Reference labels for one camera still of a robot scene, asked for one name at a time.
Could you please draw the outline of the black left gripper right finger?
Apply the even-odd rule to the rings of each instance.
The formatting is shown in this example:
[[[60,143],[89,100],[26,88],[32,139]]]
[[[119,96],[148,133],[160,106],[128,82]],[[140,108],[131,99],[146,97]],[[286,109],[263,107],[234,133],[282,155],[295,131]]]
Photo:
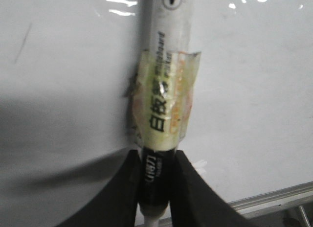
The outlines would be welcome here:
[[[195,170],[183,151],[174,158],[170,210],[174,227],[254,227],[219,197]]]

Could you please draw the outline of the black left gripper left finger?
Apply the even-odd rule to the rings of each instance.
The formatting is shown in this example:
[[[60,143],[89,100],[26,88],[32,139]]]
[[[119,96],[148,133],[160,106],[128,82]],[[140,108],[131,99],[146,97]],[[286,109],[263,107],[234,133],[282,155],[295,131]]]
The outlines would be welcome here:
[[[141,161],[130,150],[110,182],[60,227],[133,227],[135,224]]]

